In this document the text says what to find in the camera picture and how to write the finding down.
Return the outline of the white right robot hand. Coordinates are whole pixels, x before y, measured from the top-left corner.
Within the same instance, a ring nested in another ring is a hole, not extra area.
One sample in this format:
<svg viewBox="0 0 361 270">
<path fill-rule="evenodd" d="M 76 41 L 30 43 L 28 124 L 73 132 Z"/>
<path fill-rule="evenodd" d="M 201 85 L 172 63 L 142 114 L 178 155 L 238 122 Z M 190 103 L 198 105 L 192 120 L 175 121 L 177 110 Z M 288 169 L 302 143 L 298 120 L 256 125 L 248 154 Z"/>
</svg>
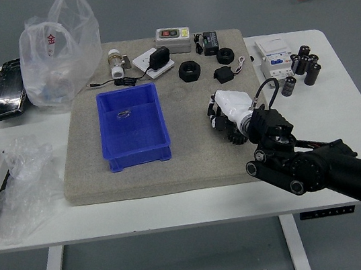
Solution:
<svg viewBox="0 0 361 270">
<path fill-rule="evenodd" d="M 252 117 L 252 99 L 245 92 L 216 90 L 210 97 L 207 115 L 212 128 L 221 131 L 231 122 L 245 132 Z"/>
</svg>

